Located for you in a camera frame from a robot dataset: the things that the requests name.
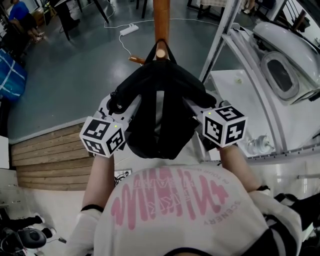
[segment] power strip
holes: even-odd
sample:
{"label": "power strip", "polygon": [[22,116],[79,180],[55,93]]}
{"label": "power strip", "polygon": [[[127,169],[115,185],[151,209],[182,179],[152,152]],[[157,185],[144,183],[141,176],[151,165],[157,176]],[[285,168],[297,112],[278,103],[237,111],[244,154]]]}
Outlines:
{"label": "power strip", "polygon": [[134,31],[138,30],[138,29],[139,29],[139,27],[137,25],[130,24],[128,28],[120,31],[120,35],[125,36],[125,35],[128,35]]}

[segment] black backpack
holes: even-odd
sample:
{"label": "black backpack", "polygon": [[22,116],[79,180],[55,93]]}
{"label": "black backpack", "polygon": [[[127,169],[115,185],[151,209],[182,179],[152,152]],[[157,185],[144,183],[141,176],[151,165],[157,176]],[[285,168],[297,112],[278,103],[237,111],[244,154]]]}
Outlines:
{"label": "black backpack", "polygon": [[[144,65],[111,94],[108,109],[109,115],[123,113],[141,95],[141,104],[125,132],[128,146],[141,158],[175,159],[199,125],[183,98],[202,108],[214,108],[217,101],[197,78],[177,65],[167,44],[169,59],[153,60],[158,42]],[[160,123],[156,123],[158,91],[164,91]]]}

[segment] sneaker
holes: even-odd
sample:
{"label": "sneaker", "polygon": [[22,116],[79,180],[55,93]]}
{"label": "sneaker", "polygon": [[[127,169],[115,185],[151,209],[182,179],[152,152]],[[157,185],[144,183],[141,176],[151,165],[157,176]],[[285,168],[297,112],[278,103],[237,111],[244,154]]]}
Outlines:
{"label": "sneaker", "polygon": [[41,217],[39,213],[35,213],[35,214],[34,214],[34,217],[40,219],[40,220],[39,220],[39,223],[37,223],[37,224],[44,224],[44,223],[46,223],[46,220],[45,220],[43,217]]}
{"label": "sneaker", "polygon": [[39,43],[41,40],[42,40],[42,37],[37,37],[34,42],[37,44],[37,43]]}
{"label": "sneaker", "polygon": [[49,230],[51,231],[52,236],[54,236],[57,233],[57,231],[53,227],[49,228]]}

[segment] forearm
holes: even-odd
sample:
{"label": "forearm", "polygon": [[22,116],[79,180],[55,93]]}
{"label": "forearm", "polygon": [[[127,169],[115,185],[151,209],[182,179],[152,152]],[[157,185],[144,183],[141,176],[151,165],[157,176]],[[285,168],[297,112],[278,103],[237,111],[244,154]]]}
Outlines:
{"label": "forearm", "polygon": [[91,174],[83,197],[82,207],[97,205],[105,208],[114,188],[114,156],[106,158],[97,155],[93,161]]}
{"label": "forearm", "polygon": [[11,19],[11,20],[9,20],[12,24],[15,24],[15,25],[20,25],[20,22],[19,22],[19,20],[17,20],[17,19]]}
{"label": "forearm", "polygon": [[237,146],[222,148],[219,152],[222,167],[232,172],[247,192],[255,191],[261,186]]}

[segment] white cabinet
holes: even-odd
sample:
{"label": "white cabinet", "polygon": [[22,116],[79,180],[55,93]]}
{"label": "white cabinet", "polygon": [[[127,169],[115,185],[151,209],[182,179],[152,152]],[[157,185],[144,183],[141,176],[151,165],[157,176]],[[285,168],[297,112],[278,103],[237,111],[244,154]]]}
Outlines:
{"label": "white cabinet", "polygon": [[25,218],[30,215],[25,194],[18,187],[15,170],[0,169],[0,207],[7,206],[6,212],[10,219]]}
{"label": "white cabinet", "polygon": [[2,136],[0,136],[0,168],[9,169],[9,140]]}

